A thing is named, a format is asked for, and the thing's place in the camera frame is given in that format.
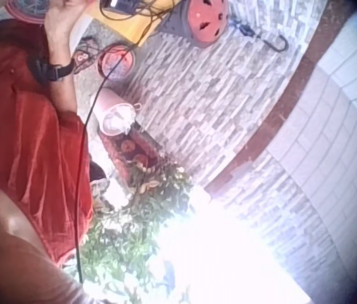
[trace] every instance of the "bright light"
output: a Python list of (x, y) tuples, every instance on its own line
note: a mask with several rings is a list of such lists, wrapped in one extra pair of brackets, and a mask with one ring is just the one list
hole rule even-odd
[[(194, 191), (192, 201), (200, 202), (202, 192)], [(203, 198), (194, 218), (171, 225), (159, 241), (160, 257), (174, 265), (176, 288), (190, 286), (191, 304), (310, 301), (245, 223)]]

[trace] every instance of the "yellow object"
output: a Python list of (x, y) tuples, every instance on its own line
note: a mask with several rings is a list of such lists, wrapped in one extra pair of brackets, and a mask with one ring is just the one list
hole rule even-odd
[[(177, 3), (179, 3), (180, 0), (156, 0), (156, 2), (152, 5), (152, 7), (156, 8), (154, 12), (159, 12), (159, 10), (164, 11), (168, 10), (169, 8), (172, 8), (175, 6)], [(105, 18), (99, 9), (99, 3), (96, 1), (92, 3), (88, 8), (88, 14), (90, 16), (94, 17), (95, 19), (103, 22), (113, 30), (116, 30), (118, 33), (123, 35), (126, 39), (133, 43), (137, 43), (138, 40), (141, 38), (141, 35), (143, 34), (144, 29), (151, 23), (151, 17), (148, 16), (141, 16), (141, 15), (135, 15), (132, 18), (129, 18), (128, 20), (122, 20), (122, 21), (114, 21), (114, 20), (108, 20)], [(104, 11), (104, 14), (106, 16), (109, 16), (110, 18), (113, 19), (124, 19), (128, 17), (127, 15), (121, 15), (117, 13), (113, 13), (110, 11)], [(144, 14), (150, 14), (150, 12), (145, 9), (143, 11)], [(158, 26), (160, 23), (160, 19), (153, 17), (154, 22), (152, 23), (149, 31), (147, 34), (144, 36), (142, 41), (139, 43), (139, 46), (141, 46), (145, 40), (149, 37), (149, 35), (152, 34), (153, 30)]]

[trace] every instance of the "orange shirt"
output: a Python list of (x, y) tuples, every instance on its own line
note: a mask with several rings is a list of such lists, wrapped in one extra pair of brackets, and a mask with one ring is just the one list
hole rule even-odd
[[(23, 49), (0, 42), (0, 190), (29, 219), (48, 255), (60, 265), (75, 249), (75, 186), (84, 125), (75, 113), (56, 112), (48, 89), (30, 73), (27, 56)], [(92, 217), (85, 147), (80, 239)]]

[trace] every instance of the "brown trim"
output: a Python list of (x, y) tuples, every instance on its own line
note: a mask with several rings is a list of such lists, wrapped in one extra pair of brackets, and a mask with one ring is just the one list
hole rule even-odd
[(277, 135), (299, 101), (316, 64), (353, 11), (353, 7), (345, 0), (328, 1), (310, 45), (280, 99), (235, 158), (205, 187), (212, 198), (219, 197), (220, 193), (230, 186), (231, 181), (238, 178), (235, 171), (245, 163), (255, 161)]

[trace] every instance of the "hand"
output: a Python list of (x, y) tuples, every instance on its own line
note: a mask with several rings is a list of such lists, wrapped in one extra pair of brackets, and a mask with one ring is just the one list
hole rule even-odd
[(69, 41), (77, 19), (93, 0), (49, 0), (45, 17), (45, 31), (49, 41)]

